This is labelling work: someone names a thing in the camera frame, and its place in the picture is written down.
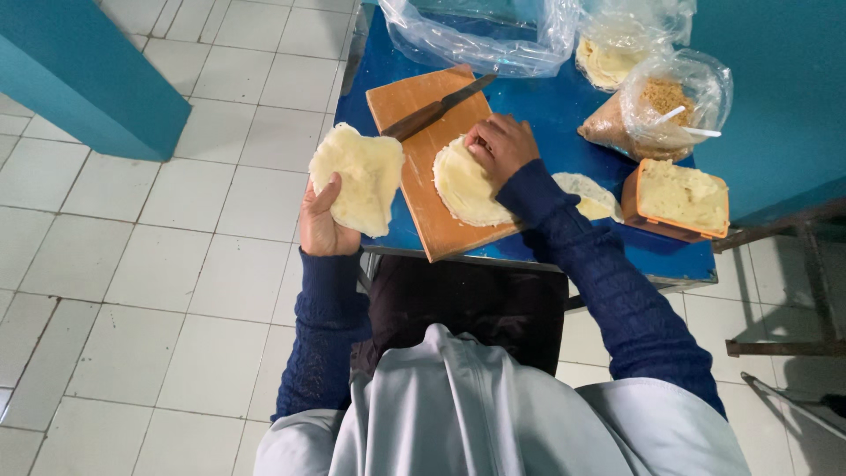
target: bag of breadcrumbs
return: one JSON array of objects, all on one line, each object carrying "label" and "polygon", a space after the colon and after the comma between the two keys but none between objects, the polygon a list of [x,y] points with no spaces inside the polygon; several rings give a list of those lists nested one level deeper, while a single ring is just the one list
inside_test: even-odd
[{"label": "bag of breadcrumbs", "polygon": [[[732,89],[731,70],[704,53],[683,49],[651,56],[577,132],[635,162],[677,162],[707,139],[707,132],[719,132],[732,106]],[[681,112],[666,117],[681,106]]]}]

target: metal table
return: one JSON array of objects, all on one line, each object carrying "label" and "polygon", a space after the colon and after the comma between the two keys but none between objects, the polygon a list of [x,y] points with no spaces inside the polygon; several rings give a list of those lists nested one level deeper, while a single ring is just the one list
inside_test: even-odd
[{"label": "metal table", "polygon": [[[467,19],[460,30],[489,36],[506,35],[508,27],[484,20]],[[365,91],[396,80],[437,70],[407,59],[393,48],[379,7],[362,4],[356,18],[353,41],[344,73],[335,123],[346,122],[363,136],[378,136]],[[594,89],[574,67],[571,59],[555,78],[498,79],[485,88],[493,111],[513,113],[532,125],[544,163],[550,173],[585,174],[610,190],[619,200],[623,181],[635,163],[622,155],[595,146],[576,134],[576,127],[605,102],[608,94]],[[693,157],[678,163],[694,167]],[[387,236],[362,236],[362,245],[375,254],[424,257],[423,246],[403,195],[397,191],[391,205],[393,220]],[[626,257],[662,292],[675,292],[717,282],[709,241],[685,243],[621,225],[611,219],[594,224],[611,227],[623,237]],[[538,259],[517,234],[480,246],[451,259],[520,268],[558,269]]]}]

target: orange container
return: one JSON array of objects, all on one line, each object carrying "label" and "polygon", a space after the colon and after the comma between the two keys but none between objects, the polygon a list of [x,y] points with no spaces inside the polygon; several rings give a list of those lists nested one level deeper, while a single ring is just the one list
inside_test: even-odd
[{"label": "orange container", "polygon": [[[640,228],[641,230],[651,231],[659,235],[669,236],[688,243],[696,243],[702,240],[713,240],[714,238],[725,238],[728,234],[728,195],[726,195],[726,218],[724,225],[719,233],[714,233],[712,230],[700,230],[696,227],[681,224],[679,222],[663,219],[661,217],[653,217],[642,213],[640,211],[640,176],[646,162],[641,162],[637,169],[629,175],[623,183],[623,196],[620,207],[623,209],[623,220],[628,226]],[[717,182],[726,185],[726,182],[719,178],[711,176]]]}]

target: knit sweater sleeve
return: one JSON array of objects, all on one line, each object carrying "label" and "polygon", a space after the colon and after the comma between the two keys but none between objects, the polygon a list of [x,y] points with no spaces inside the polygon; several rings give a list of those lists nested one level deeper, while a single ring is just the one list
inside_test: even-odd
[{"label": "knit sweater sleeve", "polygon": [[543,254],[579,288],[611,354],[614,379],[664,380],[725,418],[711,354],[696,345],[667,299],[625,257],[619,237],[592,226],[575,208],[580,198],[561,191],[540,159],[514,174],[497,200],[543,235]]},{"label": "knit sweater sleeve", "polygon": [[312,257],[299,249],[303,290],[294,307],[296,339],[272,422],[305,410],[349,406],[350,346],[371,335],[370,300],[355,290],[361,253]]}]

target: right hand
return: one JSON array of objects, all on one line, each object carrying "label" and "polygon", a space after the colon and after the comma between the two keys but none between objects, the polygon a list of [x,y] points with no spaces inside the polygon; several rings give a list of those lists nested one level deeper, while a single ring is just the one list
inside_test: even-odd
[{"label": "right hand", "polygon": [[488,174],[495,191],[527,163],[540,158],[527,121],[493,113],[479,121],[464,138],[464,146]]}]

